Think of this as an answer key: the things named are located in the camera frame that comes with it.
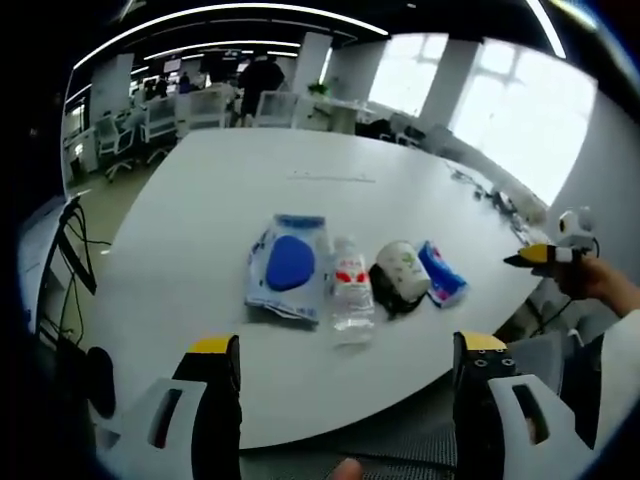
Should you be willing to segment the person's left hand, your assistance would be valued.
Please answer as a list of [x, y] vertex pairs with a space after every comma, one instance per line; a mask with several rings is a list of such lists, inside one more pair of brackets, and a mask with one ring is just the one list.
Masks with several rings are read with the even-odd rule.
[[331, 480], [362, 480], [362, 465], [355, 459], [346, 458], [331, 473]]

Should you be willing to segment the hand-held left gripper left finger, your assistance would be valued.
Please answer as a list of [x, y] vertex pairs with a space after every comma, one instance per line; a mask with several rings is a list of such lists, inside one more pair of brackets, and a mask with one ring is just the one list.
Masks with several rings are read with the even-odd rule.
[[98, 458], [116, 479], [239, 479], [240, 391], [239, 337], [202, 339], [103, 432]]

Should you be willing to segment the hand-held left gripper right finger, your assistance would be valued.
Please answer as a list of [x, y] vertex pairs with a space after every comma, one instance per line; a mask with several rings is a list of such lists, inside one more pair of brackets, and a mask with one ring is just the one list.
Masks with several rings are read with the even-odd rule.
[[492, 335], [458, 331], [453, 344], [455, 477], [579, 478], [593, 450], [561, 397]]

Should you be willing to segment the person's right hand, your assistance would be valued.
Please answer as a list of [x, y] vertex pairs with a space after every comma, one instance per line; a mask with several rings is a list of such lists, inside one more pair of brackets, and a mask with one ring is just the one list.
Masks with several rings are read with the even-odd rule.
[[575, 264], [557, 264], [553, 278], [572, 300], [598, 300], [619, 318], [639, 309], [639, 287], [601, 258], [587, 255]]

